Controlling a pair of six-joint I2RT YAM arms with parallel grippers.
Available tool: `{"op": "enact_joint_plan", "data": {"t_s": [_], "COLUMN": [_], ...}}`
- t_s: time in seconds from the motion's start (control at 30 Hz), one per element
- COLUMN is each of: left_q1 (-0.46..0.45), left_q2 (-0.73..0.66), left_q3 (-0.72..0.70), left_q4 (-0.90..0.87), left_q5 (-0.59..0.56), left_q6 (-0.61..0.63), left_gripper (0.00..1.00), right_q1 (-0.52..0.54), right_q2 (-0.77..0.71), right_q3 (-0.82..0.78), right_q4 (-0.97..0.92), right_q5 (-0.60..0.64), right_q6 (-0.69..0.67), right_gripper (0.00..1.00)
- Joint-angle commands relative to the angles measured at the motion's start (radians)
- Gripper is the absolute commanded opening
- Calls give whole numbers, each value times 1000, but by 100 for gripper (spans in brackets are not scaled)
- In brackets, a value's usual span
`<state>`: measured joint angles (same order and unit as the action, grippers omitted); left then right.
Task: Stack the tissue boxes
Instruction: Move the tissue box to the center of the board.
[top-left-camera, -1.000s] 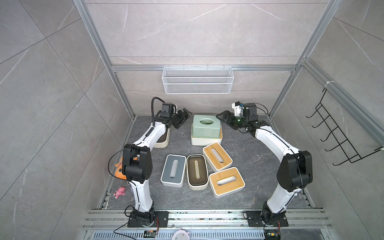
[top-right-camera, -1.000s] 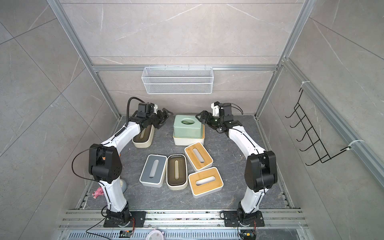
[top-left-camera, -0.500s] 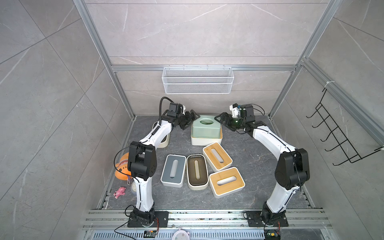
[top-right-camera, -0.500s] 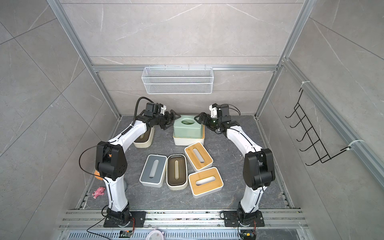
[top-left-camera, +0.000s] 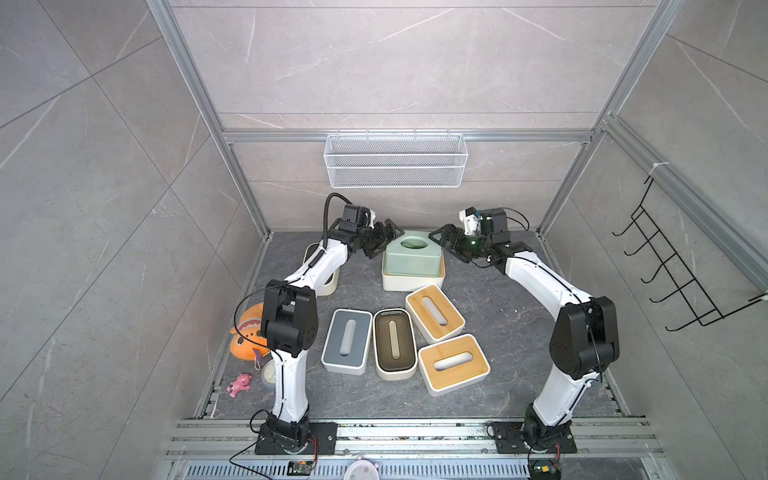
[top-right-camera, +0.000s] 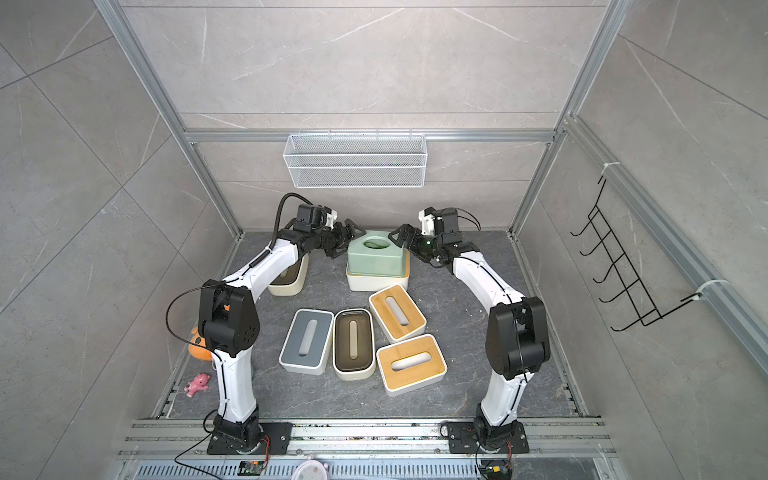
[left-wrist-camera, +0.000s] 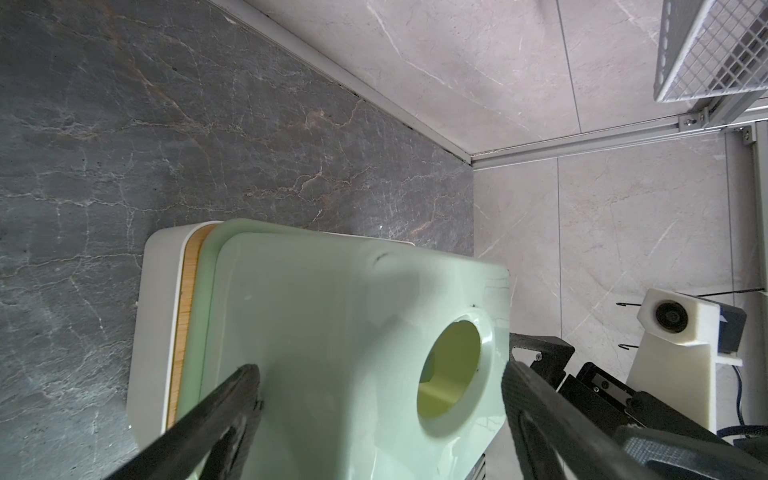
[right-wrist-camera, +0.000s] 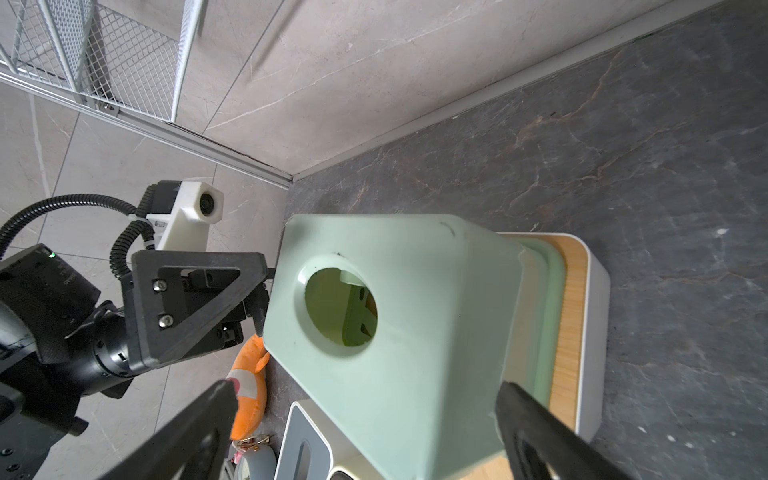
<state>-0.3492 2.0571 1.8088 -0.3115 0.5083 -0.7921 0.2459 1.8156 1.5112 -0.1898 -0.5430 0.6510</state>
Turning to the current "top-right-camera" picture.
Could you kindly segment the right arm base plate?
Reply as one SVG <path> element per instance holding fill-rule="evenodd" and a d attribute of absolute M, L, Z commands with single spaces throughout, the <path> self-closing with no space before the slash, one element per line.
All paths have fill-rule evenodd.
<path fill-rule="evenodd" d="M 512 421 L 502 426 L 489 426 L 482 419 L 445 421 L 439 432 L 448 441 L 452 454 L 474 452 L 527 454 L 530 452 L 524 425 Z"/>

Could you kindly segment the green square tissue box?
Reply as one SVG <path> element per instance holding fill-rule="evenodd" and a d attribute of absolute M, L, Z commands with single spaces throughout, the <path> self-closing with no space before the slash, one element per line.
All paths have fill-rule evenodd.
<path fill-rule="evenodd" d="M 357 276 L 403 277 L 405 252 L 385 231 L 369 230 L 347 249 L 347 272 Z"/>

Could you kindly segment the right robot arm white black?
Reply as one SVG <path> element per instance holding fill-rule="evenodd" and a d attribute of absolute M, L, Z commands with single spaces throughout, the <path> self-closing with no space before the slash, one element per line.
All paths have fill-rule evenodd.
<path fill-rule="evenodd" d="M 396 246 L 435 269 L 446 268 L 463 282 L 488 313 L 485 353 L 492 374 L 469 428 L 469 447 L 484 452 L 527 453 L 527 434 L 518 420 L 524 391 L 549 361 L 546 307 L 510 286 L 486 261 L 479 247 L 463 238 L 459 210 L 428 207 L 420 227 L 403 224 L 388 233 Z"/>

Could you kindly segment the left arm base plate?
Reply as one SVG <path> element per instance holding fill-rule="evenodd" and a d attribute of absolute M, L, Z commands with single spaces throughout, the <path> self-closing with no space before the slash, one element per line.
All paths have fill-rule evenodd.
<path fill-rule="evenodd" d="M 291 440 L 290 422 L 232 423 L 214 425 L 207 447 L 209 455 L 284 455 Z"/>

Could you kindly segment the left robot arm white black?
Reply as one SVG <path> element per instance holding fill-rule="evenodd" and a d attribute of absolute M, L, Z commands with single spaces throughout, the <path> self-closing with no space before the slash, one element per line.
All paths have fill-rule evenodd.
<path fill-rule="evenodd" d="M 283 228 L 274 227 L 270 242 L 254 259 L 222 280 L 201 287 L 198 333 L 212 352 L 219 404 L 213 418 L 214 440 L 250 453 L 261 442 L 258 403 L 252 386 L 253 346 L 260 333 L 256 301 L 281 274 L 308 253 L 336 258 L 366 230 L 335 210 L 302 203 Z"/>

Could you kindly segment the white box grey-blue lid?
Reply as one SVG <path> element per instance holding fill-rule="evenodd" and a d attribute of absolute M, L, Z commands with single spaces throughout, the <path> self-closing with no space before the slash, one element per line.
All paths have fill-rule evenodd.
<path fill-rule="evenodd" d="M 325 372 L 332 346 L 334 314 L 302 308 L 296 311 L 279 364 L 290 373 L 319 376 Z"/>

